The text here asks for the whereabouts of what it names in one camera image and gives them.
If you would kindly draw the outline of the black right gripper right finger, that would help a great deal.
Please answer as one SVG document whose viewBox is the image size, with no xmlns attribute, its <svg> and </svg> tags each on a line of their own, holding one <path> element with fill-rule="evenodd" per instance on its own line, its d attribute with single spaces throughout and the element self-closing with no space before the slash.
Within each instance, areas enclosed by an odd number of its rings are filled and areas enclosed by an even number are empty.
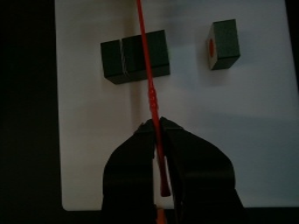
<svg viewBox="0 0 299 224">
<path fill-rule="evenodd" d="M 176 223 L 246 224 L 230 158 L 174 121 L 160 124 Z"/>
</svg>

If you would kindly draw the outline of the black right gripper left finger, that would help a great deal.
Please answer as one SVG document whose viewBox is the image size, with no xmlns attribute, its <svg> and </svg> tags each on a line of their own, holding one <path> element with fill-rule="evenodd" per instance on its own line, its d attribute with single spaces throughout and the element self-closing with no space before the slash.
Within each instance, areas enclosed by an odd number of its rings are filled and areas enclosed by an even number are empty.
<svg viewBox="0 0 299 224">
<path fill-rule="evenodd" d="M 108 158 L 100 224 L 155 224 L 154 157 L 155 130 L 148 120 Z"/>
</svg>

